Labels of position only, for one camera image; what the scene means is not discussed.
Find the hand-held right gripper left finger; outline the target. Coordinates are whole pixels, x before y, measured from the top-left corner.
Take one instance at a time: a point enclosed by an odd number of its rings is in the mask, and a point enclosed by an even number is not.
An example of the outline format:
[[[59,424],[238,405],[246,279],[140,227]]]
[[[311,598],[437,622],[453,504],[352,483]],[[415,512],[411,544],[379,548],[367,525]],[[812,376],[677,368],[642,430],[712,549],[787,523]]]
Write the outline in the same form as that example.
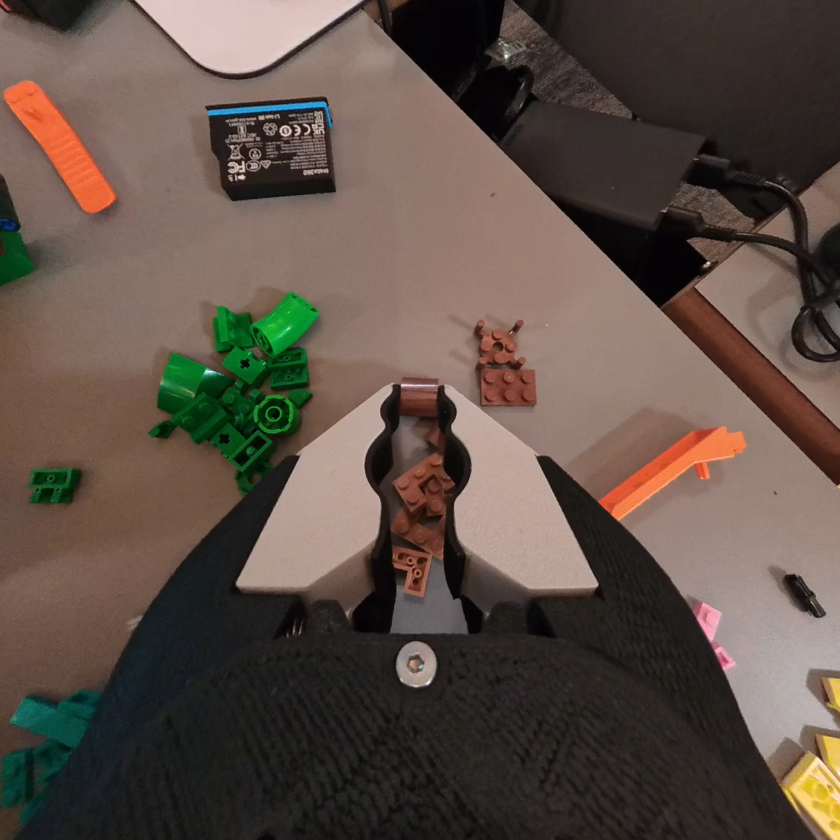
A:
[[[354,621],[391,621],[389,502],[400,387],[389,384],[303,448],[239,575],[246,594],[333,601]]]

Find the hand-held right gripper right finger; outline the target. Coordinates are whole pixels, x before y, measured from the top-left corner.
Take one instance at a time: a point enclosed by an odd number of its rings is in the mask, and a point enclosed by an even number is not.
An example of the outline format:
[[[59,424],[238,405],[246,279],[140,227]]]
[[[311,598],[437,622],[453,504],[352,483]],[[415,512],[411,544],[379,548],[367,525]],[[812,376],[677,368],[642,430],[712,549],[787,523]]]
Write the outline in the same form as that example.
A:
[[[598,587],[538,454],[451,385],[437,393],[454,482],[444,536],[451,595],[468,612],[593,595]]]

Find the brown lego cylinder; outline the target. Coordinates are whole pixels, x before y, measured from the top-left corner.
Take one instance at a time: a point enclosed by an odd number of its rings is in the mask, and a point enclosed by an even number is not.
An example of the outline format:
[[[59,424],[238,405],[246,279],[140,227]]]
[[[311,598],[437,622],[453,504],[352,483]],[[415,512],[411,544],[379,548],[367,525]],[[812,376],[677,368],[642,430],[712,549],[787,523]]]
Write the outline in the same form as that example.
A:
[[[439,381],[433,377],[405,376],[400,383],[401,417],[436,418]]]

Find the pile of brown lego pieces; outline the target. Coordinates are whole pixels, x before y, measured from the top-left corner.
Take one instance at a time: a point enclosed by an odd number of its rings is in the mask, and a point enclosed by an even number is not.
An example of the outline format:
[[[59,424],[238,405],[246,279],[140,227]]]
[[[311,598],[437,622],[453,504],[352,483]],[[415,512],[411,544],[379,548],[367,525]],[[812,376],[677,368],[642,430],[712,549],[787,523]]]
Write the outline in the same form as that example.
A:
[[[445,555],[446,519],[455,483],[445,470],[445,436],[433,425],[425,436],[429,453],[393,480],[402,502],[391,526],[393,567],[405,574],[406,595],[422,598],[433,562]]]

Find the brown rectangular lego plate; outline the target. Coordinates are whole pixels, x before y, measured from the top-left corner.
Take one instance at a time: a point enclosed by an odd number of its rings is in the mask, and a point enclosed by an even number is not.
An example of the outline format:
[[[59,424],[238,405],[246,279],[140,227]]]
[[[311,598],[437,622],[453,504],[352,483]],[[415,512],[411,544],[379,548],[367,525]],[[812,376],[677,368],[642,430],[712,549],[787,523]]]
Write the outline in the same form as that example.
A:
[[[536,406],[537,375],[533,369],[486,368],[479,372],[483,407]]]

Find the pile of green lego pieces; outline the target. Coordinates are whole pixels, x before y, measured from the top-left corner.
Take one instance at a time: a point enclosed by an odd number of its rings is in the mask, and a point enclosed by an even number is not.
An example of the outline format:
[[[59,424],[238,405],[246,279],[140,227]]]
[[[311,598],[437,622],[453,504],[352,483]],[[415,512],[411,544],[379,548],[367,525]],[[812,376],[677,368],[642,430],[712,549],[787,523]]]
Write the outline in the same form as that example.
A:
[[[222,370],[172,353],[157,395],[166,418],[149,435],[167,439],[178,430],[196,445],[211,445],[234,468],[238,492],[248,495],[273,469],[279,441],[301,427],[312,392],[300,341],[319,315],[293,291],[258,319],[217,307],[213,346]]]

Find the long orange lego piece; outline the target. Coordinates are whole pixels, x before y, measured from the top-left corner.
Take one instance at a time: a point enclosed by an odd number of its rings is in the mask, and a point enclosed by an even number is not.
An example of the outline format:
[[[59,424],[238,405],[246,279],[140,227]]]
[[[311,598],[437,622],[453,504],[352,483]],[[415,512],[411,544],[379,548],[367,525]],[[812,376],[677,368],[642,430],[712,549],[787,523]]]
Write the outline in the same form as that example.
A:
[[[732,459],[747,447],[743,432],[724,426],[693,430],[600,499],[614,519],[622,520],[690,469],[711,477],[709,463]]]

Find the small black lego pin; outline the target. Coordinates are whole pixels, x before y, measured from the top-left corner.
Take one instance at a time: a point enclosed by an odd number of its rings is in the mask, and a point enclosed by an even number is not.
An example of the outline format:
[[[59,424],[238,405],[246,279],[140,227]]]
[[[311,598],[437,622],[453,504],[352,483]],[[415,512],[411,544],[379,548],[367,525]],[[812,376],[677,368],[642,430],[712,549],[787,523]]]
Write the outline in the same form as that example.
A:
[[[812,588],[799,574],[785,574],[783,583],[800,608],[816,619],[824,618],[826,610],[819,603]]]

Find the pile of teal lego pieces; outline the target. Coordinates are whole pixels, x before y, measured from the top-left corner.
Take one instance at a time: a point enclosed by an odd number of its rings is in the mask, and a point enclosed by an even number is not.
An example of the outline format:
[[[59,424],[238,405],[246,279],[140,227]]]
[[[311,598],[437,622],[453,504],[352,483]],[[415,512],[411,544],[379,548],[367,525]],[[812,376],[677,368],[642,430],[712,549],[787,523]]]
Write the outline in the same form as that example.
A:
[[[42,806],[46,792],[77,749],[98,709],[102,693],[81,689],[53,702],[22,699],[10,723],[40,738],[40,743],[2,757],[1,807],[26,824]]]

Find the green lego build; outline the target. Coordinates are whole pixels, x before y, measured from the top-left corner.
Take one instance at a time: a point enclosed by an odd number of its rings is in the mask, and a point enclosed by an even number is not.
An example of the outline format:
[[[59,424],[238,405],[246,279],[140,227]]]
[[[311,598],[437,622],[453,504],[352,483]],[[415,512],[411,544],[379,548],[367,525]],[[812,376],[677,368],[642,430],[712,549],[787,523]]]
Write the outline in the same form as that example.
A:
[[[34,270],[34,262],[20,234],[14,201],[1,175],[1,286],[24,278]]]

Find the grey table with wooden edge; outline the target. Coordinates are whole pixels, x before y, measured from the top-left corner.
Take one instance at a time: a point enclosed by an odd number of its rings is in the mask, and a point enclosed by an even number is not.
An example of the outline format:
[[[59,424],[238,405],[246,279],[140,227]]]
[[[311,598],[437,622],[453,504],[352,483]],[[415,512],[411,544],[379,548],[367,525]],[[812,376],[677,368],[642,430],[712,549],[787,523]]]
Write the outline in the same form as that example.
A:
[[[837,485],[838,363],[808,361],[793,349],[800,305],[791,257],[742,245],[663,312]]]

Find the black power adapter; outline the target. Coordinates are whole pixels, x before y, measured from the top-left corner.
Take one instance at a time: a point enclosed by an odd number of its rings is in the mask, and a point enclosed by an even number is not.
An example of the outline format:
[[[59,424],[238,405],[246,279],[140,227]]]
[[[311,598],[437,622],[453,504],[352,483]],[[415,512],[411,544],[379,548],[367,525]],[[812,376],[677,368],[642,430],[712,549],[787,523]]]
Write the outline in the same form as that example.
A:
[[[499,146],[557,204],[655,230],[705,142],[701,134],[536,100]]]

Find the yellow brick piece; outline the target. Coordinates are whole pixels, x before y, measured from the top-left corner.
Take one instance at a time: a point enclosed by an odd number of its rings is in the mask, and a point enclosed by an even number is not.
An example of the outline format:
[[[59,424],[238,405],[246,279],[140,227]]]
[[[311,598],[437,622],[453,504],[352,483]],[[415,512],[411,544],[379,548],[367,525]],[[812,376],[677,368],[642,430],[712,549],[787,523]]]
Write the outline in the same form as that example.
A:
[[[816,722],[780,747],[780,787],[814,838],[839,838],[839,672],[815,669],[806,687]]]

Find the orange brick separator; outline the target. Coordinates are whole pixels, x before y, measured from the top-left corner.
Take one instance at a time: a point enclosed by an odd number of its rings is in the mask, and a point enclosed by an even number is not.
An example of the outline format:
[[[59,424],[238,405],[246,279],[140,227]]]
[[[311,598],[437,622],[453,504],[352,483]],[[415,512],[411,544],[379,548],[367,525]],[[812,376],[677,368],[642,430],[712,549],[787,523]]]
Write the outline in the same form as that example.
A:
[[[31,80],[8,87],[3,99],[35,139],[80,208],[98,214],[117,196],[74,129],[43,89]]]

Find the white wooden book stand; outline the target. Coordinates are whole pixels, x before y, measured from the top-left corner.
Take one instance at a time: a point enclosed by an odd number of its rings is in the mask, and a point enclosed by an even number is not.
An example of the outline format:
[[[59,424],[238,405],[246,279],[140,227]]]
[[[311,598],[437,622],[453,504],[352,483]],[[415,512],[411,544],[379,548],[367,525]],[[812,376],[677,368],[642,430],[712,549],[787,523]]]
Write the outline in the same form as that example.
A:
[[[135,5],[204,70],[257,77],[345,18],[363,1],[136,1]]]

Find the single green lego bracket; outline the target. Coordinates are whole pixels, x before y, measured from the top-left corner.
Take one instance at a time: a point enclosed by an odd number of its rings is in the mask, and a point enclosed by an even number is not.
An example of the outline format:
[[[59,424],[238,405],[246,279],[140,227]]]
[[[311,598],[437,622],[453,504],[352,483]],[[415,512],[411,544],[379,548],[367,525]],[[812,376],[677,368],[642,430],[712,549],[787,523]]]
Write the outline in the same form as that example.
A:
[[[75,468],[33,469],[28,477],[29,503],[72,503],[81,475]]]

